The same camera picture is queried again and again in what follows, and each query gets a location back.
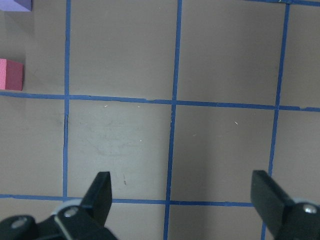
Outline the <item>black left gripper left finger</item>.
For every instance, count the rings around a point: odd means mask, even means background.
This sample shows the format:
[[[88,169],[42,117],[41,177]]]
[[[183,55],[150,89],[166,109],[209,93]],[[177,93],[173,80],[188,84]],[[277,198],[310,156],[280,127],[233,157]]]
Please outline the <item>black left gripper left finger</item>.
[[[36,222],[14,215],[0,222],[2,240],[116,240],[105,227],[112,205],[111,175],[98,172],[81,201],[66,201],[51,216]]]

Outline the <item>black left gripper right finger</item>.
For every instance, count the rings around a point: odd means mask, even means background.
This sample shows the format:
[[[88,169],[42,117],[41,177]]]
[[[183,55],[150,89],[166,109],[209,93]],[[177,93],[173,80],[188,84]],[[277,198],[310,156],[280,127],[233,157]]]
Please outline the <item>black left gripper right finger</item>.
[[[250,200],[275,240],[320,238],[320,205],[291,198],[264,170],[252,172]]]

